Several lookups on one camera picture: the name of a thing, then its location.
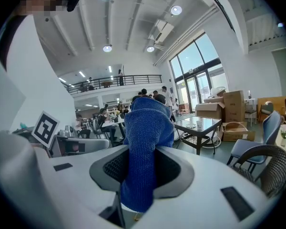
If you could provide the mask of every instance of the blue chair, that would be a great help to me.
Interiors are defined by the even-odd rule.
[[[229,158],[227,165],[231,163],[234,157],[240,158],[245,151],[247,151],[248,149],[254,146],[259,146],[263,144],[274,145],[276,141],[276,136],[280,129],[280,125],[281,125],[281,115],[277,111],[273,111],[271,115],[263,121],[263,131],[264,131],[263,143],[251,142],[251,141],[247,141],[243,139],[238,139],[231,151],[231,156]],[[248,159],[247,162],[250,163],[248,171],[250,170],[250,167],[253,164],[253,167],[251,168],[251,171],[250,171],[250,173],[252,173],[255,166],[257,164],[260,165],[264,163],[265,160],[266,160],[266,156],[255,156],[255,157]]]

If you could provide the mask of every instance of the black rubber pad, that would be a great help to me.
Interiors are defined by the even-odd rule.
[[[254,212],[254,209],[252,209],[252,207],[247,203],[247,201],[245,201],[245,199],[234,187],[223,188],[221,189],[221,192],[240,221]]]
[[[65,164],[54,166],[54,169],[55,169],[55,171],[60,171],[60,170],[64,170],[64,169],[70,168],[72,166],[73,165],[71,165],[70,163],[65,163]]]

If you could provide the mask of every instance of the ceiling light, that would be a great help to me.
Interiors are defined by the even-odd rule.
[[[154,51],[154,47],[150,46],[146,49],[148,52],[153,52]]]
[[[172,13],[173,15],[181,14],[181,12],[182,12],[182,8],[181,8],[180,6],[177,6],[177,5],[172,6],[172,8],[171,8],[171,13]]]
[[[86,77],[81,71],[79,71],[78,73],[81,74],[82,77]]]
[[[66,82],[64,79],[62,79],[62,78],[59,78],[62,82]]]
[[[111,50],[112,50],[112,47],[110,45],[106,45],[103,47],[104,52],[111,52]]]

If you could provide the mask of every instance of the white pillar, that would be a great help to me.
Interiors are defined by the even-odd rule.
[[[97,96],[97,99],[99,100],[99,108],[104,108],[104,104],[103,104],[103,98],[102,96]]]

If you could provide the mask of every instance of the stack of cardboard boxes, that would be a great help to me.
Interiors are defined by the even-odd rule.
[[[196,116],[222,119],[218,136],[223,141],[237,139],[254,141],[255,132],[247,130],[245,120],[245,100],[243,91],[220,92],[217,97],[204,99],[204,104],[196,105]]]

